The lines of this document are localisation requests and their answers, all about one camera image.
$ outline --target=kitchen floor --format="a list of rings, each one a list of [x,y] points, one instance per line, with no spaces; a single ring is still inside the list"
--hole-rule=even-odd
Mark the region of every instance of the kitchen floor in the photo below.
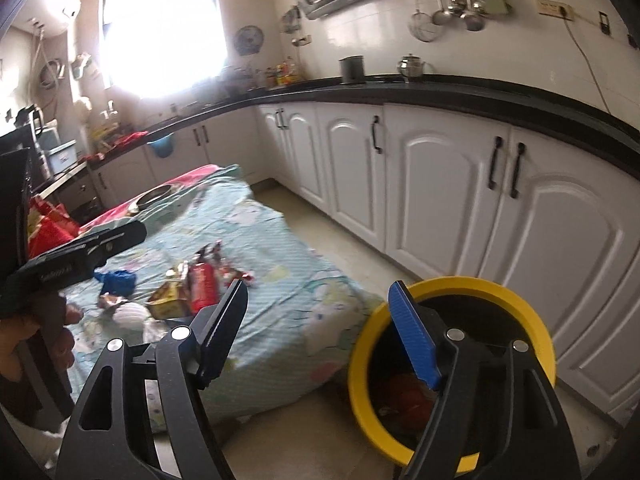
[[[386,296],[395,280],[416,277],[399,269],[313,206],[281,186],[256,192],[256,199],[281,211],[301,240],[367,290]],[[564,409],[583,476],[614,443],[615,428],[585,408],[561,385]],[[221,431],[228,433],[228,428]],[[162,468],[179,476],[166,436],[156,439]],[[331,384],[298,402],[261,413],[233,428],[223,447],[238,480],[390,480],[393,465],[367,441],[344,399]]]

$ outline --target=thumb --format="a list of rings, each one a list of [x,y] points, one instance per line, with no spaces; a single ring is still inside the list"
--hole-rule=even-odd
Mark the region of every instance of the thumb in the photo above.
[[[22,367],[14,353],[20,341],[34,335],[40,325],[33,316],[14,316],[0,320],[0,375],[10,381],[20,381]]]

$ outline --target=black countertop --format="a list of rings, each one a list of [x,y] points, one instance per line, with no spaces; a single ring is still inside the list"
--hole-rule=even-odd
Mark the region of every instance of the black countertop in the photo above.
[[[210,117],[238,108],[286,102],[407,104],[442,108],[491,118],[573,144],[616,165],[640,180],[640,132],[624,121],[583,102],[538,88],[466,76],[426,75],[404,83],[398,76],[370,76],[367,82],[342,85],[340,78],[318,79],[284,89],[259,89],[164,124],[126,148],[108,153],[96,170],[146,142],[161,139]]]

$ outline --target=window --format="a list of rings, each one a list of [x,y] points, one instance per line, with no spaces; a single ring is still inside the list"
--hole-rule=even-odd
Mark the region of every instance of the window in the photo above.
[[[110,80],[140,97],[188,88],[225,62],[217,0],[104,0],[102,17]]]

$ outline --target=round wall fan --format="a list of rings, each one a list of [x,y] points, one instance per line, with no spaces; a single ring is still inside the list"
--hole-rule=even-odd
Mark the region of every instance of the round wall fan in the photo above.
[[[264,43],[264,33],[260,27],[247,25],[236,32],[234,47],[240,56],[258,54]]]

